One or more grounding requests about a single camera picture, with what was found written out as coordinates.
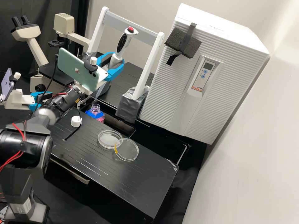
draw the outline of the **ribbed white panel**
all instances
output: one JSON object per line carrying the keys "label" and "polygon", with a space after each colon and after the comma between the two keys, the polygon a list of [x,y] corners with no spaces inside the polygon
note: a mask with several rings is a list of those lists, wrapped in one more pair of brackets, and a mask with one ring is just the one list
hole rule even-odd
{"label": "ribbed white panel", "polygon": [[[185,32],[188,29],[177,21],[171,30],[175,27]],[[167,128],[200,55],[214,58],[223,62],[223,67],[204,93],[199,111],[181,133],[212,144],[269,56],[198,29],[193,37],[202,44],[192,59],[180,55],[171,66],[166,65],[175,51],[164,48],[140,118]]]}

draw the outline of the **incubator control panel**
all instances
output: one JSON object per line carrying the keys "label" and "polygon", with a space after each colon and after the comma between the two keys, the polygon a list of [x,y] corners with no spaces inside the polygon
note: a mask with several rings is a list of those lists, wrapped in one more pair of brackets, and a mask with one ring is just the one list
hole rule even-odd
{"label": "incubator control panel", "polygon": [[202,92],[215,66],[215,62],[205,60],[191,89]]}

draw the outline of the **black tabletop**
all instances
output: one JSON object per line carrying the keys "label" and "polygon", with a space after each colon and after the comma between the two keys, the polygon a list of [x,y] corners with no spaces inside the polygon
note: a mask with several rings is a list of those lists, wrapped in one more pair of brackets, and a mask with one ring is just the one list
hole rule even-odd
{"label": "black tabletop", "polygon": [[[49,79],[52,78],[54,72],[55,63],[45,64],[39,67],[39,73],[48,77]],[[63,71],[56,69],[54,81],[66,86],[70,83],[74,82],[74,79],[65,74]]]}
{"label": "black tabletop", "polygon": [[49,128],[53,137],[52,154],[154,218],[178,167],[138,143],[136,160],[120,160],[113,150],[105,150],[97,141],[102,130],[111,128],[80,113],[82,126],[66,142],[62,139],[75,130],[70,121],[78,115],[76,109]]}
{"label": "black tabletop", "polygon": [[[142,68],[133,65],[130,62],[125,63],[124,70],[112,81],[109,90],[100,96],[99,100],[117,108],[121,100],[121,96],[127,92],[129,88],[137,85],[142,70]],[[154,74],[150,73],[146,85],[150,86],[153,78]]]}

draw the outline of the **robotic arm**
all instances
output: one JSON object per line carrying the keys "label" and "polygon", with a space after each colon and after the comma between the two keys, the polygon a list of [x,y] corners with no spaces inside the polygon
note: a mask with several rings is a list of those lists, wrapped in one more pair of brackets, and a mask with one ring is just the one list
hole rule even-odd
{"label": "robotic arm", "polygon": [[0,184],[9,203],[5,223],[45,223],[49,208],[33,197],[33,180],[43,176],[52,151],[48,125],[54,125],[82,99],[83,93],[75,85],[67,86],[34,112],[31,119],[16,126],[25,134],[22,139],[13,125],[0,130],[0,164],[21,151],[22,156],[7,164],[0,172]]}

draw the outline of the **black foam pad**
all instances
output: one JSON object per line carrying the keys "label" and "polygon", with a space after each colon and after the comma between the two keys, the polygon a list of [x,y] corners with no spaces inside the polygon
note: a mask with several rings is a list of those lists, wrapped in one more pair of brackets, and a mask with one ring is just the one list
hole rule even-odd
{"label": "black foam pad", "polygon": [[[174,28],[167,38],[165,44],[176,51],[181,51],[180,47],[183,43],[185,35],[186,32],[178,28]],[[187,58],[193,58],[201,43],[202,42],[197,40],[196,38],[190,37],[190,40],[182,51],[182,54]]]}

